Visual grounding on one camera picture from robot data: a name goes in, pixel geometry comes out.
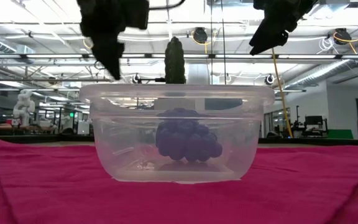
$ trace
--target ceiling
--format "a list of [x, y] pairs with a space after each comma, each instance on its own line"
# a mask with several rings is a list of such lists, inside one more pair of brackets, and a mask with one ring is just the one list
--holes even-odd
[[[26, 45], [37, 54], [87, 54], [91, 42], [81, 35], [79, 23], [81, 15], [76, 0], [25, 0], [25, 7], [15, 4], [16, 0], [0, 0], [0, 41], [9, 46]], [[164, 6], [166, 0], [150, 0], [151, 6]], [[163, 54], [168, 41], [169, 33], [180, 39], [185, 54], [248, 54], [249, 41], [261, 20], [263, 11], [251, 7], [214, 7], [211, 10], [203, 0], [187, 0], [176, 9], [167, 11], [150, 11], [147, 30], [127, 28], [120, 34], [120, 39], [126, 44], [125, 54]], [[191, 38], [195, 27], [204, 27], [209, 34], [207, 48], [197, 44]], [[288, 42], [283, 47], [276, 47], [276, 54], [353, 54], [349, 44], [336, 45], [328, 40], [323, 43], [328, 34], [333, 34], [335, 28], [346, 28], [353, 39], [358, 39], [358, 8], [346, 8], [336, 12], [321, 10], [318, 13], [305, 16], [299, 22], [297, 29], [290, 34]], [[51, 63], [49, 59], [36, 60], [37, 63]], [[70, 62], [70, 60], [54, 60], [54, 62]], [[14, 60], [0, 60], [0, 66], [12, 71], [11, 78], [23, 78], [31, 74], [31, 78], [109, 78], [105, 71], [93, 66], [15, 66]], [[195, 63], [186, 60], [187, 66]], [[213, 75], [222, 77], [224, 72], [236, 81], [236, 85], [265, 85], [264, 78], [275, 73], [273, 62], [259, 63], [242, 62], [241, 60], [203, 60]], [[163, 58], [130, 58], [121, 60], [121, 71], [128, 74], [128, 80], [133, 73], [146, 77], [163, 77], [165, 66]], [[318, 66], [317, 63], [297, 61], [278, 63], [278, 72], [285, 82], [296, 78], [302, 73]], [[82, 82], [79, 87], [92, 82]], [[58, 83], [35, 83], [38, 88], [67, 88]]]

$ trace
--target metal pipe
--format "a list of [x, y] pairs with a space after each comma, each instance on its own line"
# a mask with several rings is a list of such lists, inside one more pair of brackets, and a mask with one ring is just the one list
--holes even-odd
[[[79, 25], [79, 22], [63, 22], [66, 25]], [[172, 24], [210, 24], [211, 22], [207, 21], [172, 21]], [[222, 22], [216, 21], [212, 22], [213, 24], [221, 24]], [[244, 24], [243, 22], [231, 21], [224, 22], [225, 24]], [[46, 26], [61, 26], [61, 22], [44, 22]], [[167, 24], [166, 21], [150, 21], [148, 24]], [[36, 22], [0, 22], [0, 26], [38, 26], [39, 23]]]
[[0, 79], [1, 81], [10, 81], [10, 82], [107, 82], [108, 80], [105, 79], [92, 79], [92, 78], [86, 78], [86, 79], [56, 79], [56, 80], [46, 80], [46, 79]]
[[65, 40], [63, 40], [58, 34], [56, 34], [54, 31], [50, 30], [49, 27], [40, 19], [38, 16], [33, 14], [31, 11], [29, 11], [23, 4], [17, 2], [16, 0], [11, 0], [14, 4], [18, 5], [19, 7], [23, 8], [26, 12], [28, 12], [32, 17], [34, 17], [35, 20], [39, 23], [39, 25], [44, 26], [47, 31], [49, 31], [50, 34], [52, 34], [54, 37], [56, 37], [58, 40], [60, 40], [63, 45], [67, 46], [68, 48], [72, 49], [72, 51], [78, 53], [77, 50], [75, 50], [73, 47], [70, 46]]
[[57, 133], [60, 132], [60, 123], [62, 122], [62, 108], [59, 109], [59, 124], [57, 126]]
[[169, 8], [167, 8], [167, 14], [168, 14], [168, 36], [169, 39], [172, 39], [172, 29], [171, 29], [171, 17], [169, 15]]
[[320, 81], [323, 81], [327, 78], [333, 77], [342, 72], [348, 71], [351, 68], [354, 68], [357, 64], [354, 60], [346, 59], [340, 60], [327, 65], [317, 66], [304, 74], [290, 80], [287, 85], [285, 85], [285, 89], [295, 88], [299, 85], [308, 86], [312, 84], [316, 84]]
[[354, 75], [351, 75], [351, 76], [342, 78], [342, 79], [340, 79], [340, 80], [336, 80], [336, 81], [333, 82], [333, 84], [344, 83], [344, 82], [347, 82], [347, 81], [352, 80], [352, 79], [355, 79], [355, 78], [358, 78], [358, 74], [354, 74]]

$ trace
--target circular fixture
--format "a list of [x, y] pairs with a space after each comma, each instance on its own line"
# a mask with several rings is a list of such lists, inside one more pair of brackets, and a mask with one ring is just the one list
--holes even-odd
[[57, 82], [54, 82], [54, 80], [56, 80], [56, 78], [54, 78], [54, 77], [49, 77], [48, 78], [50, 81], [48, 82], [49, 84], [51, 84], [51, 85], [56, 85], [57, 84]]
[[136, 73], [136, 75], [134, 75], [132, 77], [132, 83], [133, 84], [142, 84], [142, 80], [140, 79], [140, 77], [138, 76], [137, 73]]
[[335, 44], [338, 44], [338, 45], [347, 44], [346, 41], [341, 41], [341, 40], [352, 40], [352, 37], [346, 31], [346, 28], [335, 29], [335, 34], [334, 34], [334, 42], [335, 42]]
[[208, 35], [206, 35], [205, 29], [203, 27], [197, 27], [194, 31], [193, 38], [197, 43], [205, 44], [208, 39]]
[[272, 85], [273, 82], [274, 82], [274, 76], [272, 74], [270, 74], [265, 78], [266, 85]]

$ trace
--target grape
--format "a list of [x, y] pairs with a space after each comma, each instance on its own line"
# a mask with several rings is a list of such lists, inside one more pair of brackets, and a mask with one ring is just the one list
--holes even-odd
[[187, 110], [184, 109], [184, 108], [175, 108], [175, 109], [173, 109], [173, 110], [174, 110], [174, 111], [177, 111], [177, 112], [181, 112], [181, 113], [187, 112]]
[[165, 127], [170, 131], [170, 132], [175, 132], [177, 130], [178, 127], [178, 121], [177, 119], [170, 119], [168, 121], [165, 121]]
[[178, 132], [185, 134], [187, 136], [191, 136], [194, 132], [195, 126], [191, 121], [182, 120], [178, 123]]
[[215, 141], [218, 140], [218, 137], [216, 136], [215, 133], [210, 132], [210, 133], [208, 133], [208, 135], [211, 135], [213, 138], [215, 138]]
[[222, 155], [223, 152], [223, 147], [220, 143], [216, 142], [215, 146], [213, 147], [213, 150], [211, 151], [211, 157], [212, 158], [217, 158], [219, 156]]
[[200, 153], [198, 154], [199, 161], [206, 162], [211, 157], [215, 143], [215, 138], [210, 134], [202, 137], [201, 149]]
[[159, 135], [155, 137], [156, 138], [155, 143], [158, 147], [158, 152], [160, 153], [161, 156], [168, 156], [171, 135], [172, 133], [170, 133], [167, 129], [164, 129], [159, 133]]
[[200, 136], [203, 136], [209, 133], [209, 128], [203, 124], [199, 124], [196, 127], [196, 133], [199, 134]]
[[198, 154], [198, 160], [201, 162], [206, 162], [210, 157], [211, 157], [211, 153], [208, 149], [202, 149]]
[[197, 160], [201, 143], [202, 143], [202, 139], [201, 136], [199, 136], [198, 134], [193, 134], [189, 138], [186, 147], [187, 152], [185, 154], [187, 161], [194, 162]]
[[183, 134], [175, 133], [171, 135], [169, 157], [175, 161], [184, 158], [186, 153], [186, 137]]

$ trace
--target red object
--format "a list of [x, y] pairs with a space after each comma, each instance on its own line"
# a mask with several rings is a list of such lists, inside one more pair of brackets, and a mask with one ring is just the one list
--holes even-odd
[[112, 179], [94, 147], [0, 141], [0, 223], [358, 223], [358, 147], [258, 149], [241, 181]]

